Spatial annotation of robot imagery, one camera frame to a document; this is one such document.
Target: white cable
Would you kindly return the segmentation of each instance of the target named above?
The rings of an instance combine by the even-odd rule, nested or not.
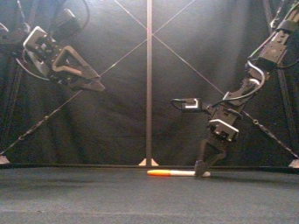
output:
[[[20,65],[20,67],[23,68],[23,70],[35,78],[40,79],[40,80],[44,80],[44,81],[48,81],[50,79],[47,78],[43,78],[40,75],[32,73],[24,66],[23,62],[19,60],[19,59],[15,59],[18,64]]]

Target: marker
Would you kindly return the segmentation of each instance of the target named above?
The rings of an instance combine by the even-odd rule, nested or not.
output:
[[[195,171],[177,171],[177,170],[151,170],[147,171],[147,175],[150,176],[161,176],[161,177],[194,177]],[[211,176],[211,173],[206,171],[202,176],[205,178]]]

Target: metal pole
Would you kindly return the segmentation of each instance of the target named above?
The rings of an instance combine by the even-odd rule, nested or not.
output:
[[[270,23],[274,19],[271,9],[270,9],[270,2],[269,0],[263,0],[263,5],[266,9],[266,20],[267,20],[267,25],[269,25],[269,32],[270,34],[273,33]],[[293,111],[293,106],[291,106],[291,101],[290,101],[290,94],[289,94],[289,89],[287,89],[287,81],[286,81],[286,74],[285,71],[278,70],[278,80],[281,84],[281,91],[282,91],[282,96],[283,96],[283,101],[285,101],[285,113],[286,113],[286,120],[287,120],[287,127],[289,127],[289,133],[290,133],[290,138],[291,138],[291,146],[293,148],[298,151],[299,149],[299,138],[298,138],[298,133],[297,133],[297,127],[295,127],[295,116],[294,116],[294,111]]]
[[[146,166],[153,166],[153,9],[154,2],[147,0]]]

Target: diagonal cable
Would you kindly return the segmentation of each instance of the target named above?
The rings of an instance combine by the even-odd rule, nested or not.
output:
[[[131,18],[145,27],[145,29],[147,30],[146,26],[143,25],[143,23],[138,20],[138,18],[134,16],[134,14],[129,11],[129,9],[119,3],[118,0],[115,0],[117,4],[121,6],[121,8],[126,11],[126,13],[131,16]],[[174,19],[182,14],[182,12],[193,5],[193,3],[195,2],[195,0],[190,1],[190,3],[179,10],[179,12],[167,20],[167,22],[162,25],[162,27],[153,33],[154,37],[157,38],[157,40],[166,46],[166,48],[174,53],[174,55],[182,60],[182,62],[193,69],[193,71],[213,85],[213,87],[225,95],[225,93],[221,91],[221,89],[213,84],[213,82],[209,80],[209,78],[195,69],[195,67],[191,65],[191,63],[189,63],[189,61],[179,55],[178,52],[175,52],[175,50],[155,36],[155,34],[171,23],[171,21],[174,21]]]

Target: gray floor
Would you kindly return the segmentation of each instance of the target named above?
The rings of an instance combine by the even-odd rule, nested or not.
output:
[[[299,176],[215,171],[211,178],[145,170],[0,170],[0,223],[299,223]]]

